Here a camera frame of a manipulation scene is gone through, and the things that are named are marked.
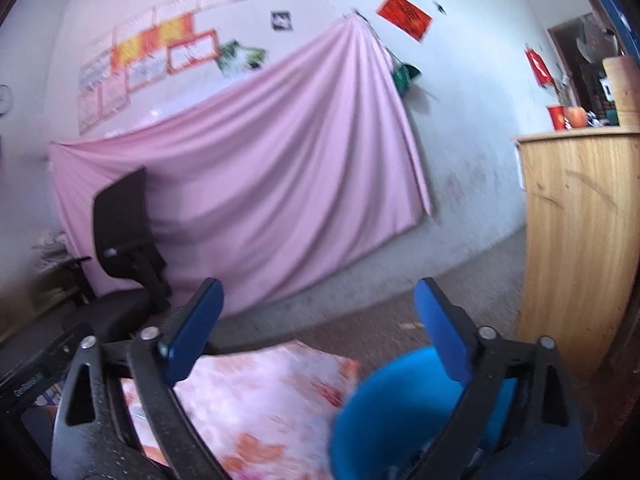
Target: black and white picture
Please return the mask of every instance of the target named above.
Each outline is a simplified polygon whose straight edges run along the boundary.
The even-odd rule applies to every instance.
[[[293,30],[291,13],[288,10],[272,10],[271,27],[273,30]]]

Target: chair seat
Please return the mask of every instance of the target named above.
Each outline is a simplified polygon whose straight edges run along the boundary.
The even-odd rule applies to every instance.
[[[62,328],[66,331],[87,322],[101,342],[121,341],[137,331],[152,312],[153,303],[144,288],[118,290],[78,307],[62,320]]]

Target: floral fabric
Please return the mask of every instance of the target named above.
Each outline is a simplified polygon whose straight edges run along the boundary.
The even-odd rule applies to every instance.
[[[234,480],[330,480],[332,423],[354,392],[359,363],[293,341],[203,356],[174,391]],[[145,454],[167,465],[135,384],[122,380]]]

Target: wooden desk side panel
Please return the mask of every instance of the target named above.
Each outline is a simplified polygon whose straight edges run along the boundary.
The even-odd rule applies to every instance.
[[[622,321],[640,254],[639,136],[521,145],[527,262],[517,337],[553,337],[587,379]]]

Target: clock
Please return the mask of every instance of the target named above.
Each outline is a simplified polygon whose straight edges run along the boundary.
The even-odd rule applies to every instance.
[[[0,85],[0,117],[14,106],[14,93],[7,85]]]

